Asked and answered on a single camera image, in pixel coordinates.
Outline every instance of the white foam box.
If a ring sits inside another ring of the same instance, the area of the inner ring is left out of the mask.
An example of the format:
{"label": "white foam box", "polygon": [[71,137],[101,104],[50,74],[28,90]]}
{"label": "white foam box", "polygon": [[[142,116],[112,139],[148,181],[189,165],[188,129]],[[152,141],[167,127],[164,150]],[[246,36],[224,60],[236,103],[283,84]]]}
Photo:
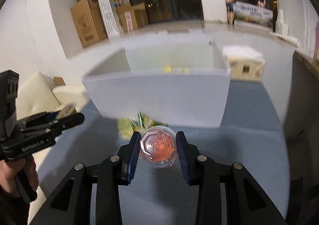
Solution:
{"label": "white foam box", "polygon": [[204,34],[151,37],[130,42],[82,78],[100,114],[136,119],[140,111],[171,126],[219,127],[231,72],[221,51]]}
{"label": "white foam box", "polygon": [[226,0],[201,0],[204,21],[228,22]]}

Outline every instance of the blue table surface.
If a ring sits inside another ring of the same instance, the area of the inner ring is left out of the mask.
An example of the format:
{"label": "blue table surface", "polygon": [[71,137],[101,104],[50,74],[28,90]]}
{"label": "blue table surface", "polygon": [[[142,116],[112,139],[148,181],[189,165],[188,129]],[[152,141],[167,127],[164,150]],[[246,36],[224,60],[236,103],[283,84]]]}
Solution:
{"label": "blue table surface", "polygon": [[[92,101],[82,113],[85,122],[65,131],[40,167],[40,186],[46,196],[76,163],[99,164],[128,143],[119,137],[116,120],[101,117]],[[241,162],[286,217],[287,147],[278,117],[261,83],[230,82],[220,128],[171,128],[175,132],[184,131],[189,143],[218,163]],[[194,224],[198,186],[186,184],[178,161],[169,168],[155,169],[140,160],[131,185],[120,186],[119,195],[124,225]],[[94,224],[94,211],[91,214]]]}

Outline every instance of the small cup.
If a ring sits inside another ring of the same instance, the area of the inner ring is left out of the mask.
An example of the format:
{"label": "small cup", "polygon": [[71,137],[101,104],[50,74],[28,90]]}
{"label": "small cup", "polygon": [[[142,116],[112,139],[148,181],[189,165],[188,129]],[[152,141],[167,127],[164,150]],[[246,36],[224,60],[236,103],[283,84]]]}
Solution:
{"label": "small cup", "polygon": [[165,126],[148,128],[140,141],[141,156],[155,168],[171,166],[177,158],[176,134]]}

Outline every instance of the sofa cushion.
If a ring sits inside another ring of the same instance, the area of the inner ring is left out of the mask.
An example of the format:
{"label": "sofa cushion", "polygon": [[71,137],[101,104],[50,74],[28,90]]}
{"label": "sofa cushion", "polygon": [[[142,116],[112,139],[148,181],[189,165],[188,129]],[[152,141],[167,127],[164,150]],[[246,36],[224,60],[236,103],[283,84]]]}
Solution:
{"label": "sofa cushion", "polygon": [[60,104],[76,102],[75,109],[77,112],[80,112],[90,99],[84,86],[57,86],[53,88],[52,93]]}
{"label": "sofa cushion", "polygon": [[41,72],[36,72],[18,89],[17,119],[39,112],[54,111],[60,103],[45,82]]}

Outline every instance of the cardboard box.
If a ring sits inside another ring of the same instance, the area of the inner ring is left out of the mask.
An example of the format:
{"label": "cardboard box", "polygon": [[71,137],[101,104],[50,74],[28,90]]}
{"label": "cardboard box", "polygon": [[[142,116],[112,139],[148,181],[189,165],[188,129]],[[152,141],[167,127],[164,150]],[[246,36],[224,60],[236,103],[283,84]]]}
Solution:
{"label": "cardboard box", "polygon": [[260,82],[263,77],[265,60],[227,56],[227,62],[232,70],[230,80]]}
{"label": "cardboard box", "polygon": [[71,14],[83,47],[107,38],[98,0],[79,0]]}
{"label": "cardboard box", "polygon": [[137,5],[126,4],[116,8],[120,16],[124,31],[132,31],[133,29],[142,28],[148,25],[145,4]]}
{"label": "cardboard box", "polygon": [[53,80],[55,86],[65,85],[65,82],[64,82],[62,77],[54,76],[52,80]]}

